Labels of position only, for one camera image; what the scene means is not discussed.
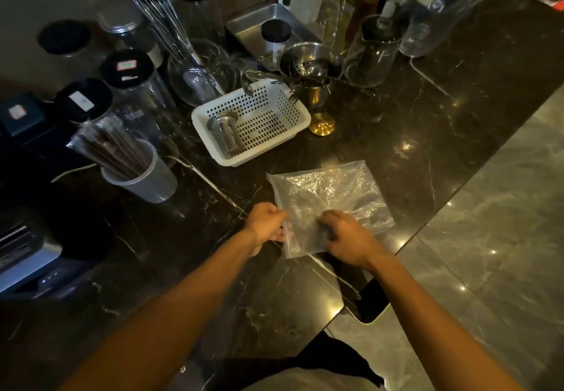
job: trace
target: gold base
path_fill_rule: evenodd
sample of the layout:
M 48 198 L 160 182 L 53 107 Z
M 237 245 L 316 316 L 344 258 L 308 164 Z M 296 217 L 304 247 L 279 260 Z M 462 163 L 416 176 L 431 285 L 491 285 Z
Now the gold base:
M 314 113 L 311 115 L 311 123 L 307 128 L 315 135 L 323 137 L 335 130 L 335 120 L 327 113 Z

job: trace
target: wire whisk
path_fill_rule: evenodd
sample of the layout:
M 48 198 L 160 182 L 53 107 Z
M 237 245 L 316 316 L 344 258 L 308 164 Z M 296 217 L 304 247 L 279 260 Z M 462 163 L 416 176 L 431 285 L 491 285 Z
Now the wire whisk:
M 180 18 L 170 0 L 132 0 L 133 3 L 149 19 L 157 35 L 170 54 L 180 63 L 191 62 L 196 67 L 201 67 L 205 73 L 206 80 L 218 96 L 226 94 L 226 91 L 217 82 L 215 77 L 205 71 L 205 63 L 196 52 Z

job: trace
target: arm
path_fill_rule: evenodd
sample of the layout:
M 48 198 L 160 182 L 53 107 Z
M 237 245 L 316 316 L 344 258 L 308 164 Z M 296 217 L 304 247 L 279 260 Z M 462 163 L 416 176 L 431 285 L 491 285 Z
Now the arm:
M 320 222 L 335 233 L 328 251 L 369 271 L 384 288 L 437 391 L 523 391 L 352 216 L 330 210 Z
M 156 390 L 166 387 L 243 267 L 269 239 L 282 241 L 285 211 L 263 202 L 245 227 L 198 269 L 129 318 L 59 388 Z

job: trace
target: hand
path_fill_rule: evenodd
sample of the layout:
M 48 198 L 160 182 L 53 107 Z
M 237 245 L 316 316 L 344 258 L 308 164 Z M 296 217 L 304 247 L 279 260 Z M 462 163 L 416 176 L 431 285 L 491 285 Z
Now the hand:
M 255 204 L 245 222 L 245 229 L 254 233 L 256 247 L 251 256 L 261 251 L 262 244 L 268 240 L 284 242 L 282 222 L 286 220 L 288 213 L 279 210 L 270 202 L 259 202 Z
M 327 241 L 327 251 L 349 265 L 368 270 L 370 261 L 385 253 L 370 231 L 356 223 L 350 214 L 328 210 L 318 220 L 329 226 L 335 234 L 335 240 Z

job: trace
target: forearm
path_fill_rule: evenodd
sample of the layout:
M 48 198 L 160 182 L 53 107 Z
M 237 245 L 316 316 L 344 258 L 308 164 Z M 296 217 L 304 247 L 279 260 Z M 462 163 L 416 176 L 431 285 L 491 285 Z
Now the forearm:
M 438 391 L 522 390 L 390 253 L 370 261 L 409 342 Z
M 61 390 L 155 390 L 179 369 L 255 244 L 243 230 L 112 334 Z

